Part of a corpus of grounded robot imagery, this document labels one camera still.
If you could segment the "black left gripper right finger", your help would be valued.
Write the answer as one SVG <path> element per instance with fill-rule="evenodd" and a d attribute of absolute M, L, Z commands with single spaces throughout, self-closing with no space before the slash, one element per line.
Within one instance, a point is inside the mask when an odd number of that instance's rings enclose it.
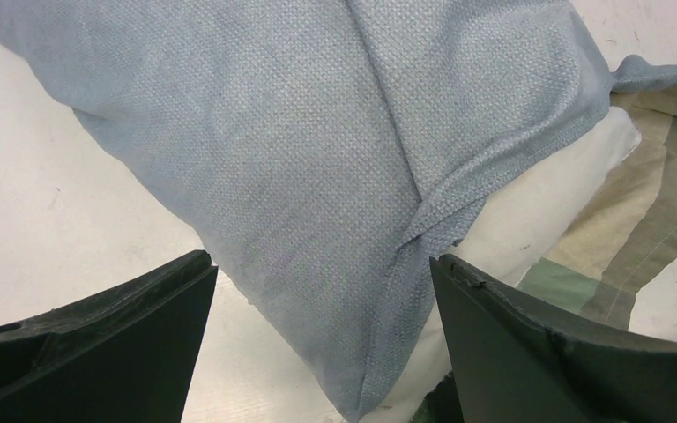
<path fill-rule="evenodd" d="M 429 262 L 466 422 L 677 422 L 677 342 L 595 323 L 457 256 Z"/>

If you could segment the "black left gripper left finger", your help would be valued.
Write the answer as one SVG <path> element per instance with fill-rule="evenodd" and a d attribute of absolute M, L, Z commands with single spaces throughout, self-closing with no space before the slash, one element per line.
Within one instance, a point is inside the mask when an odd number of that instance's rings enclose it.
<path fill-rule="evenodd" d="M 0 326 L 0 422 L 178 422 L 217 268 L 195 250 Z"/>

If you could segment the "white pillow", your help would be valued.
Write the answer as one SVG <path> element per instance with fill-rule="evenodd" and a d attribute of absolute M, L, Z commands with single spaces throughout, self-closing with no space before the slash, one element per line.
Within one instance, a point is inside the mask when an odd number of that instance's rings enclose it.
<path fill-rule="evenodd" d="M 606 117 L 573 144 L 493 193 L 466 237 L 449 252 L 516 286 L 640 140 L 629 114 L 610 107 Z M 432 307 L 403 373 L 363 421 L 410 421 L 450 371 L 442 320 L 438 308 Z"/>

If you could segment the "light blue pillowcase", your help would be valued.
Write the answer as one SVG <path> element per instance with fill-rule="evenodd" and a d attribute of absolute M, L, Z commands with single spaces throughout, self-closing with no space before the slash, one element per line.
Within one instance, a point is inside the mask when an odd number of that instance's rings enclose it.
<path fill-rule="evenodd" d="M 677 65 L 568 1 L 0 1 L 0 44 L 176 217 L 340 415 L 396 393 L 428 259 Z"/>

